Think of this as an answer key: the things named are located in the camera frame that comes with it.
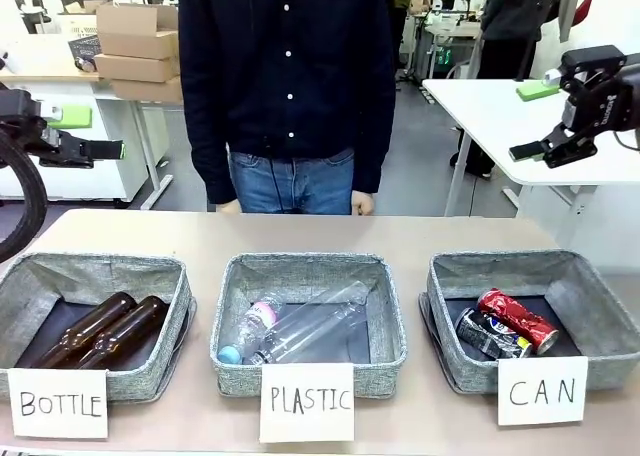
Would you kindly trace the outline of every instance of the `bottle cap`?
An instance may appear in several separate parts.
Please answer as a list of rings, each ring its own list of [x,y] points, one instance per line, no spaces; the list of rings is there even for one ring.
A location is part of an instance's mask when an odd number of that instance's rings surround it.
[[[218,359],[222,363],[226,364],[240,364],[242,362],[242,356],[236,348],[233,346],[225,346],[218,353]]]

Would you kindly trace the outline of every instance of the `red object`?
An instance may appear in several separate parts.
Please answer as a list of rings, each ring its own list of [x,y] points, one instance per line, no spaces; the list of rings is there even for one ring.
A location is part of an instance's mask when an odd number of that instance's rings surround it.
[[[558,330],[515,299],[493,288],[478,299],[478,309],[492,314],[501,323],[531,341],[536,354],[546,352],[558,339]]]
[[[577,26],[589,16],[589,11],[591,11],[591,3],[593,0],[584,0],[578,9],[576,9],[576,14],[573,17],[573,25]]]

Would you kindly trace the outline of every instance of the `button-up shirt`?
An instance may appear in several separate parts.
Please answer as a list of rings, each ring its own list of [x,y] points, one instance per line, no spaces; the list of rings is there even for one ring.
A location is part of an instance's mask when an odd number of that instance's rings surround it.
[[[385,0],[180,0],[180,59],[212,203],[236,197],[227,144],[275,160],[353,148],[353,189],[378,190],[395,104]]]

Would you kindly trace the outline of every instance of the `paper sign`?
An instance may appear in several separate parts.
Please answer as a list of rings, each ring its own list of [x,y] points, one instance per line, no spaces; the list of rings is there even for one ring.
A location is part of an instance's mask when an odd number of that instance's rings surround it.
[[[16,368],[8,373],[16,436],[107,437],[106,371]]]
[[[498,424],[582,421],[588,359],[498,360]]]
[[[265,364],[260,442],[353,441],[352,364]]]

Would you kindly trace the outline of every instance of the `can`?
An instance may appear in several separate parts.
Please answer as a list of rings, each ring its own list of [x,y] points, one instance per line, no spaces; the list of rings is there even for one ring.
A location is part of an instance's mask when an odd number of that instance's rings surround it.
[[[494,315],[502,323],[531,341],[537,355],[547,352],[560,336],[560,332],[544,318],[532,313],[496,288],[480,296],[478,309]]]
[[[473,308],[465,309],[456,321],[456,334],[474,348],[495,359],[526,358],[531,343],[497,318]]]

